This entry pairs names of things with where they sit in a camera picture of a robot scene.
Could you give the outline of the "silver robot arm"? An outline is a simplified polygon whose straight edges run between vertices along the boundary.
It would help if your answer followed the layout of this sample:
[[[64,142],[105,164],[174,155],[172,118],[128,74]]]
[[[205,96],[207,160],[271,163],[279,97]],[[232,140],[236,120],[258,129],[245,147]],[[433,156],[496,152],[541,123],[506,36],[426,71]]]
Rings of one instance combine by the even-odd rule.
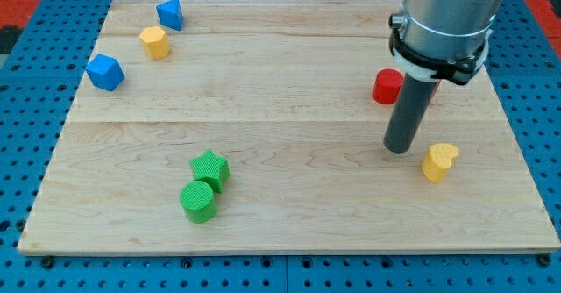
[[[467,84],[488,56],[502,0],[404,0],[388,20],[389,50],[420,82]]]

